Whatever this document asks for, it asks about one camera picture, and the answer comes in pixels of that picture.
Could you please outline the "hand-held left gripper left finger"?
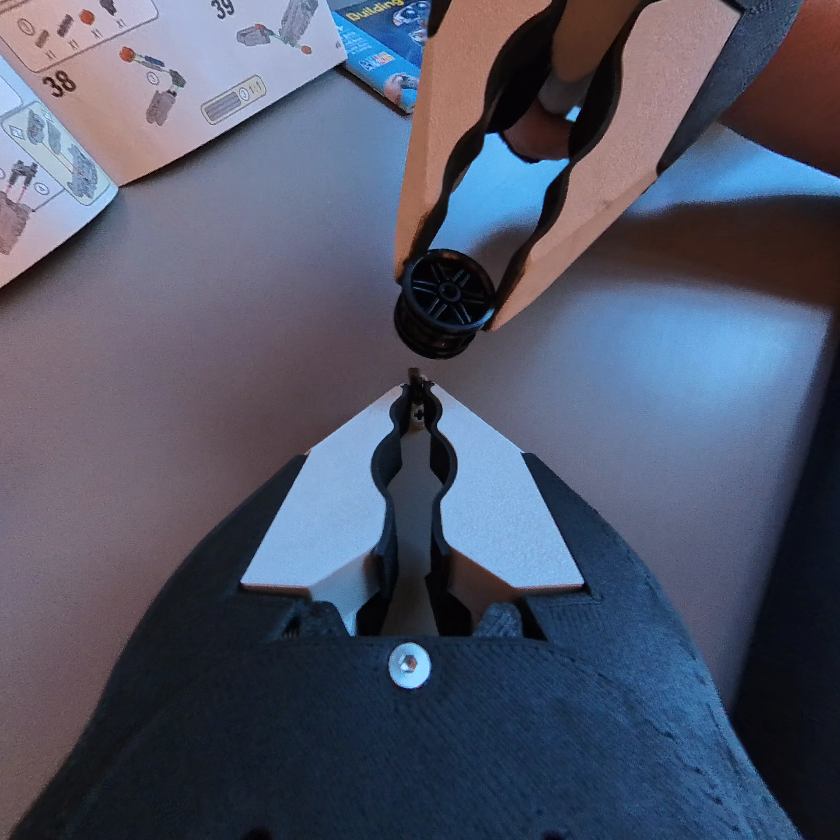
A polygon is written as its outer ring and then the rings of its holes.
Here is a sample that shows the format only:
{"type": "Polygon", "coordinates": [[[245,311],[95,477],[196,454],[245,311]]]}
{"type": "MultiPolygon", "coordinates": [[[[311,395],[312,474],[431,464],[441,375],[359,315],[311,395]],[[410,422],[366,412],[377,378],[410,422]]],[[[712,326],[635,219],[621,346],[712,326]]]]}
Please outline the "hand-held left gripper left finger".
{"type": "Polygon", "coordinates": [[[249,591],[333,604],[351,635],[377,593],[374,551],[386,503],[375,487],[375,448],[394,430],[394,387],[311,448],[241,584],[249,591]]]}

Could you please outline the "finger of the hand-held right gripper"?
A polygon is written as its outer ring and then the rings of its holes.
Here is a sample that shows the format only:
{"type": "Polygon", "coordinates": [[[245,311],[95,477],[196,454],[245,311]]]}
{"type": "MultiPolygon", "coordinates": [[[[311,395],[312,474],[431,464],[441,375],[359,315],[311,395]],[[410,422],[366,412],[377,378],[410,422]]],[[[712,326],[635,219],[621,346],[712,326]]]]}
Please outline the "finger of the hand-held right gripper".
{"type": "Polygon", "coordinates": [[[549,49],[565,2],[432,2],[395,229],[394,276],[427,251],[503,88],[549,49]]]}
{"type": "Polygon", "coordinates": [[[499,289],[497,331],[533,303],[657,179],[657,165],[741,13],[720,1],[653,2],[640,11],[620,54],[620,87],[599,140],[577,154],[545,196],[531,239],[499,289]]]}

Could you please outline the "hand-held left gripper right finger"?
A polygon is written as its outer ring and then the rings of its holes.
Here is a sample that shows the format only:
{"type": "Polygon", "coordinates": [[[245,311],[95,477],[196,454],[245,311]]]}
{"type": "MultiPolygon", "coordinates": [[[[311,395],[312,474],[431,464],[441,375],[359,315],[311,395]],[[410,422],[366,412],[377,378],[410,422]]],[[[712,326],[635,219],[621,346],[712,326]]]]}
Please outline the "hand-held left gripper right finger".
{"type": "Polygon", "coordinates": [[[584,578],[520,448],[427,383],[432,515],[427,590],[442,636],[467,636],[487,608],[579,591],[584,578]]]}

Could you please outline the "grey connector with black axle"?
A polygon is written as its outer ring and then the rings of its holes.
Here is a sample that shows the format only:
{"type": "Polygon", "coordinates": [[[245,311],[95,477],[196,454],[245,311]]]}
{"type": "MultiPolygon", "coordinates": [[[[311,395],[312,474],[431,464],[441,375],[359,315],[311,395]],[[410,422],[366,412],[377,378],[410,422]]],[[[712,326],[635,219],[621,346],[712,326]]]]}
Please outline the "grey connector with black axle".
{"type": "Polygon", "coordinates": [[[432,382],[418,368],[408,370],[408,428],[419,431],[428,426],[434,419],[436,403],[429,391],[432,382]]]}

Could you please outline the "black toy wheel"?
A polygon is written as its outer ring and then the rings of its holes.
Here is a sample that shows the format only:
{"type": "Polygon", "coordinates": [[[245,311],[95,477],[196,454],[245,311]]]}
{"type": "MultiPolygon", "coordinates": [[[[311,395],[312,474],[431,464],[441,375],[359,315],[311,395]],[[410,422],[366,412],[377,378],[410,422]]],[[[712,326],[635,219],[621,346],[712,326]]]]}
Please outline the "black toy wheel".
{"type": "Polygon", "coordinates": [[[410,261],[394,310],[398,336],[416,354],[448,360],[462,353],[495,312],[485,270],[458,251],[438,248],[410,261]]]}

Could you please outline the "person's right forearm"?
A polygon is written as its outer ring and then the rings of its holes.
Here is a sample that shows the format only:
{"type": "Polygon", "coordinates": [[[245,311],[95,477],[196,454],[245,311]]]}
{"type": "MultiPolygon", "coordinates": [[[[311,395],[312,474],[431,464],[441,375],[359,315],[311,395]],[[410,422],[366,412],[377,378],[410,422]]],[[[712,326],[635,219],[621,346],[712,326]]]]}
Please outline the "person's right forearm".
{"type": "Polygon", "coordinates": [[[784,41],[720,123],[839,175],[839,2],[804,1],[784,41]]]}

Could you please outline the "person's right hand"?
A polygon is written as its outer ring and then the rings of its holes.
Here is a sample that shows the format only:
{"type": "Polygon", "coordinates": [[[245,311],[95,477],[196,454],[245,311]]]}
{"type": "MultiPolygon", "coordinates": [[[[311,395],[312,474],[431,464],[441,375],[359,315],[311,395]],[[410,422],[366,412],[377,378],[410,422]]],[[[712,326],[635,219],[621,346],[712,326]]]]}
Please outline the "person's right hand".
{"type": "Polygon", "coordinates": [[[569,158],[573,121],[547,111],[535,98],[510,128],[500,133],[509,150],[525,162],[562,161],[569,158]]]}

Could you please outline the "robot kit box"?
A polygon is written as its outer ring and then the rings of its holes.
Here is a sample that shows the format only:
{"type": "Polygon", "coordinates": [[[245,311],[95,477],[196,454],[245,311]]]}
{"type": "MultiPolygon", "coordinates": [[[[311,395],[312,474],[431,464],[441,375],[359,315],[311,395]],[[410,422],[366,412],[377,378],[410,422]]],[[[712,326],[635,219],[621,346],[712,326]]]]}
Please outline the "robot kit box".
{"type": "Polygon", "coordinates": [[[417,99],[430,9],[427,1],[369,1],[332,11],[347,70],[407,114],[417,99]]]}

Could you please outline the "instruction booklet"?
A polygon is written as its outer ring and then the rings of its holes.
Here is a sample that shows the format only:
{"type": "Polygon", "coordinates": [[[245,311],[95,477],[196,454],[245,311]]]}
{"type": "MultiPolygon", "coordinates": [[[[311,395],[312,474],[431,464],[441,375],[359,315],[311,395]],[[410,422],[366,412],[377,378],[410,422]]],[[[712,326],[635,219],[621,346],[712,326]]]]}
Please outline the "instruction booklet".
{"type": "Polygon", "coordinates": [[[336,67],[327,2],[2,1],[1,285],[118,186],[336,67]]]}

